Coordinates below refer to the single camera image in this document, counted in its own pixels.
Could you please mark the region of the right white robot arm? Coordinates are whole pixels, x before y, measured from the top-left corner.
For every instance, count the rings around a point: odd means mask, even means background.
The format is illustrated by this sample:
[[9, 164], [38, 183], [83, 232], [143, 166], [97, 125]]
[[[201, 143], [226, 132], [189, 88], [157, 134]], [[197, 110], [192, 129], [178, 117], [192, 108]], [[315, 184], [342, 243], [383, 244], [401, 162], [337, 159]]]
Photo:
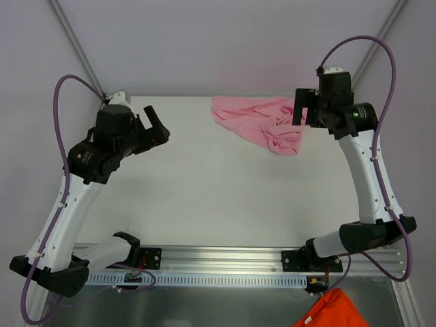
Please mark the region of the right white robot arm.
[[338, 231], [309, 239], [303, 265], [318, 270], [327, 258], [391, 245], [416, 230], [403, 214], [387, 175], [380, 146], [373, 146], [378, 125], [374, 107], [357, 104], [351, 75], [339, 67], [319, 68], [316, 89], [297, 89], [293, 125], [325, 128], [338, 141], [348, 162], [358, 199], [359, 220]]

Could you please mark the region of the left aluminium frame post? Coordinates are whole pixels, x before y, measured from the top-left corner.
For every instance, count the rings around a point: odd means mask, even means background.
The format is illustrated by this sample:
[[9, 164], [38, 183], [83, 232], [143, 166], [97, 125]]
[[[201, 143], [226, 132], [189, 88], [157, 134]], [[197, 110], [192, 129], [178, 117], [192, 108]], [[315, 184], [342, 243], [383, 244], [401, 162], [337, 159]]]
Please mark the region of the left aluminium frame post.
[[74, 29], [72, 28], [69, 19], [61, 6], [61, 3], [57, 0], [47, 0], [46, 3], [50, 8], [50, 10], [52, 11], [52, 14], [55, 17], [56, 21], [58, 22], [67, 41], [72, 47], [72, 50], [76, 55], [79, 64], [81, 65], [87, 78], [89, 79], [89, 82], [100, 93], [104, 93], [101, 83], [99, 82], [97, 75], [94, 72], [94, 69], [91, 67], [91, 64], [76, 36], [76, 33], [74, 32]]

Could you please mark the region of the pink t shirt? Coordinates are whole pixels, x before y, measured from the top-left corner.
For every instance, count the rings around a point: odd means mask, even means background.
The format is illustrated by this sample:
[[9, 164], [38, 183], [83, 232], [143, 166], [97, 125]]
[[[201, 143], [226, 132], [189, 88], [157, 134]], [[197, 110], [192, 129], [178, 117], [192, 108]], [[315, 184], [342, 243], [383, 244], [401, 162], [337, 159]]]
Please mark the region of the pink t shirt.
[[291, 97], [214, 96], [211, 114], [220, 126], [274, 154], [299, 153], [304, 126], [292, 124]]

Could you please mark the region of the orange t shirt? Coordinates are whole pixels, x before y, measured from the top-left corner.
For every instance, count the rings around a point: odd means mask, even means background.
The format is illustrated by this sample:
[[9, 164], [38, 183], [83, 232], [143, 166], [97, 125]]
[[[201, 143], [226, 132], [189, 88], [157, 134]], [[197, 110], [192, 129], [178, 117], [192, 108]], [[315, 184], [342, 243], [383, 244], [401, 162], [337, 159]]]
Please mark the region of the orange t shirt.
[[369, 324], [342, 289], [333, 289], [322, 295], [293, 326], [353, 327]]

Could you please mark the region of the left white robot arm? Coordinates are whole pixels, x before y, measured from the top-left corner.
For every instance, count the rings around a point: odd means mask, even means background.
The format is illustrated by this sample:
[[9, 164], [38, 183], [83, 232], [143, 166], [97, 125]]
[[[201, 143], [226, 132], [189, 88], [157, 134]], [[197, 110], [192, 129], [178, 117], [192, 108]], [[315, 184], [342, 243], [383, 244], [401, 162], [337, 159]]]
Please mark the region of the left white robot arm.
[[89, 209], [121, 161], [169, 140], [170, 132], [154, 108], [147, 106], [144, 113], [150, 128], [145, 128], [126, 105], [108, 104], [97, 113], [95, 126], [86, 138], [69, 150], [68, 171], [52, 209], [55, 222], [46, 222], [27, 254], [12, 258], [12, 271], [71, 298], [91, 273], [116, 264], [126, 268], [140, 265], [140, 240], [126, 232], [116, 232], [107, 241], [82, 251], [74, 251], [74, 245]]

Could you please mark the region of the aluminium mounting rail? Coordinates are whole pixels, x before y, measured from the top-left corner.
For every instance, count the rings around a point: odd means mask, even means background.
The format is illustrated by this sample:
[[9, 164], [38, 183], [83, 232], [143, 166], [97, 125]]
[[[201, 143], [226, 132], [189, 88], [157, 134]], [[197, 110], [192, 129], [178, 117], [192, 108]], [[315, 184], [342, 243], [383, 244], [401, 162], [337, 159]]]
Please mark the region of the aluminium mounting rail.
[[[157, 254], [147, 252], [145, 263], [140, 267], [161, 273], [217, 273], [267, 275], [285, 272], [284, 251], [296, 251], [293, 247], [194, 247], [176, 245], [143, 245], [160, 248]], [[406, 260], [399, 250], [376, 249], [369, 251], [385, 270], [399, 277], [405, 272]], [[382, 276], [382, 272], [364, 255], [351, 256], [350, 275]]]

